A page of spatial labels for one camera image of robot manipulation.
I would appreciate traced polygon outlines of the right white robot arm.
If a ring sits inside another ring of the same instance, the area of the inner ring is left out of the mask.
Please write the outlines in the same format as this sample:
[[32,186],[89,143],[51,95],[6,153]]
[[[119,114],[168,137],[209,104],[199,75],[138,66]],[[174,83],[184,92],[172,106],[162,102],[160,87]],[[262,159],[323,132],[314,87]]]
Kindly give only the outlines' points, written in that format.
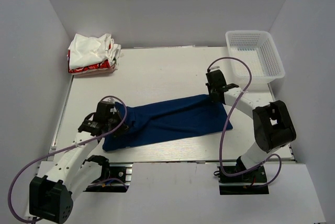
[[232,112],[237,109],[253,120],[254,144],[245,154],[236,160],[235,173],[228,174],[224,170],[222,159],[220,169],[227,177],[237,176],[247,182],[255,176],[255,170],[262,166],[275,152],[296,140],[296,131],[286,104],[277,100],[265,102],[261,99],[252,100],[236,84],[227,84],[221,70],[208,70],[206,73],[207,89],[210,98],[231,107],[220,139],[219,157],[222,157],[222,147],[225,132]]

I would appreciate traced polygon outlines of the white and red t shirt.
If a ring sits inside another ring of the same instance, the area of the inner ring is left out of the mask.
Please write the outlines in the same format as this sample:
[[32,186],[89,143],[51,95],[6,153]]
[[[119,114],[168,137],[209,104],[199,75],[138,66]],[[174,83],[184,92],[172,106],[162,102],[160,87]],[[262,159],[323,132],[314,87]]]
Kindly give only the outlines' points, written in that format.
[[112,35],[86,37],[75,34],[68,47],[68,73],[77,76],[113,73],[118,69],[121,45]]

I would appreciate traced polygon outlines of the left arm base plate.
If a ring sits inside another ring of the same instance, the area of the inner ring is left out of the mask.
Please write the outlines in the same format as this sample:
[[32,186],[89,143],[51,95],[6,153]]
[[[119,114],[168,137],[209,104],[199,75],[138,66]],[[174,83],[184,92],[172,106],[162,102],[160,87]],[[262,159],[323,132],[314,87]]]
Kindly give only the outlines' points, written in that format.
[[131,182],[132,164],[110,164],[107,172],[107,181],[95,180],[85,192],[95,193],[125,193]]

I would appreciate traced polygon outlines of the blue t shirt with print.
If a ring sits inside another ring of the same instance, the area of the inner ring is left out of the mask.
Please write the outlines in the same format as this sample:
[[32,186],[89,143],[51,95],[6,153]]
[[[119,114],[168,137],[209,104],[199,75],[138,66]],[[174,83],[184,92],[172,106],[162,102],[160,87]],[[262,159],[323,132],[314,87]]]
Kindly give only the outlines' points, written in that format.
[[223,104],[213,102],[206,94],[136,107],[115,103],[115,107],[125,122],[105,137],[105,152],[233,129],[232,124],[226,122]]

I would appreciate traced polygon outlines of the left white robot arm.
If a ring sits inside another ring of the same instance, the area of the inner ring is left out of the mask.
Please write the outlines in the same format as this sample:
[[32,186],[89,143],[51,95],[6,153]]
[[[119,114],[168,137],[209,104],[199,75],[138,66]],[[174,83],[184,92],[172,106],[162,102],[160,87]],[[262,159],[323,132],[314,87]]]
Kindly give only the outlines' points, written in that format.
[[29,213],[54,223],[65,223],[74,201],[89,187],[113,181],[109,159],[91,152],[100,141],[118,129],[126,129],[125,115],[112,98],[102,99],[95,112],[85,117],[73,144],[43,176],[29,185]]

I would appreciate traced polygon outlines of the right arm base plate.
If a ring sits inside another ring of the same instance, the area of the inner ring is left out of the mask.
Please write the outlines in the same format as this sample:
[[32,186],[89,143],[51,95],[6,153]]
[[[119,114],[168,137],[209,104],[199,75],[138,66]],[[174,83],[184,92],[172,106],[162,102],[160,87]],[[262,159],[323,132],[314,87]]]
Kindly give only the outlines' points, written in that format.
[[260,167],[248,174],[236,177],[225,176],[220,169],[214,172],[219,180],[220,195],[268,195],[267,177],[264,167]]

